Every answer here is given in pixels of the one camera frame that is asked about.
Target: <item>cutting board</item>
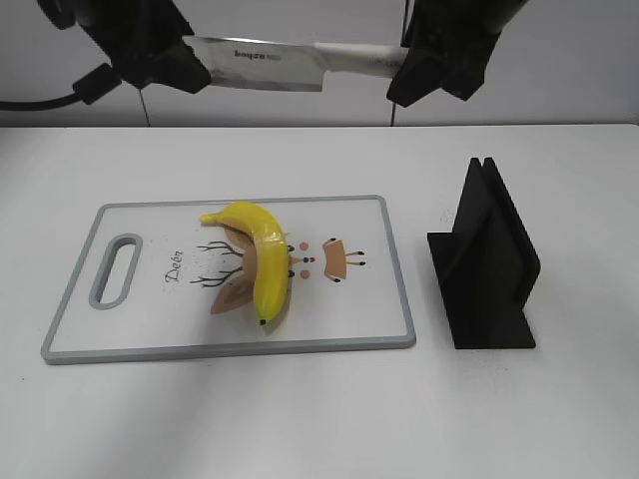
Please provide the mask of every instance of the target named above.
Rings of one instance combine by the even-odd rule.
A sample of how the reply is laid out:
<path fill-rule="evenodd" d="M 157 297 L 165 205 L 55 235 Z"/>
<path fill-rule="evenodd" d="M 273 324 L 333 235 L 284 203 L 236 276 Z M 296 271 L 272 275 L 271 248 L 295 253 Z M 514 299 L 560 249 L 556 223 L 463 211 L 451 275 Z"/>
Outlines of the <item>cutting board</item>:
<path fill-rule="evenodd" d="M 251 200 L 287 233 L 287 306 L 259 325 L 255 248 L 202 227 L 230 201 L 100 208 L 42 346 L 50 364 L 409 347 L 383 198 Z"/>

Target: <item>banana stem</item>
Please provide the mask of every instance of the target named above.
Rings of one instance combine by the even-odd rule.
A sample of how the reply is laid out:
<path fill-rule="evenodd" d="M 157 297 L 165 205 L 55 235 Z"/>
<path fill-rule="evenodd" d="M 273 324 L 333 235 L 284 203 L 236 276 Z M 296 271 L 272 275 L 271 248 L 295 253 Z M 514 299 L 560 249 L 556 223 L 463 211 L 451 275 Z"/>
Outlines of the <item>banana stem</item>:
<path fill-rule="evenodd" d="M 217 213 L 208 213 L 206 215 L 200 216 L 200 223 L 203 227 L 211 227 L 218 223 L 218 214 Z"/>

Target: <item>white table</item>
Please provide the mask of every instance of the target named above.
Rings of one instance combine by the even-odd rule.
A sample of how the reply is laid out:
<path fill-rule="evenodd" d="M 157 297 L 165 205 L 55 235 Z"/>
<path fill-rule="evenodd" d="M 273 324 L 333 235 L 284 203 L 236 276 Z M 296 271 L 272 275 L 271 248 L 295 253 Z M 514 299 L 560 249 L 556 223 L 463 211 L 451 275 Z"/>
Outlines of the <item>white table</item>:
<path fill-rule="evenodd" d="M 488 155 L 542 262 L 534 350 L 455 350 L 426 247 Z M 636 478 L 638 187 L 632 126 L 0 130 L 0 477 Z M 101 204 L 368 193 L 415 347 L 40 358 Z"/>

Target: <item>kitchen knife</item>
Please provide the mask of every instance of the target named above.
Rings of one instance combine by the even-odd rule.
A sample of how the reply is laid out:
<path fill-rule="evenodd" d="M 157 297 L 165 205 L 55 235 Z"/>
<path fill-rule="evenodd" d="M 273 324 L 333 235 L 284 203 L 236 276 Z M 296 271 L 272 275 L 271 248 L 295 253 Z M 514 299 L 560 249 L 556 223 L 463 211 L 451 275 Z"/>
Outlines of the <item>kitchen knife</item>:
<path fill-rule="evenodd" d="M 320 92 L 323 74 L 392 78 L 408 49 L 383 45 L 288 45 L 236 38 L 185 37 L 211 73 L 211 85 L 251 90 Z"/>

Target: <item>yellow banana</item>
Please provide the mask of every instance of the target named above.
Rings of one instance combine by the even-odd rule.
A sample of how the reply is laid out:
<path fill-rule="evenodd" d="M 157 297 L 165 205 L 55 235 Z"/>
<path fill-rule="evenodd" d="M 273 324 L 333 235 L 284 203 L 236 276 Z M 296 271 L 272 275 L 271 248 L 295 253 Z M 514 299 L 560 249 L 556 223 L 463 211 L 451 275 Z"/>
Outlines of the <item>yellow banana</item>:
<path fill-rule="evenodd" d="M 251 237 L 258 255 L 253 300 L 260 324 L 272 321 L 282 310 L 289 286 L 289 247 L 278 220 L 266 209 L 235 202 L 219 213 L 202 215 L 203 226 L 223 225 Z"/>

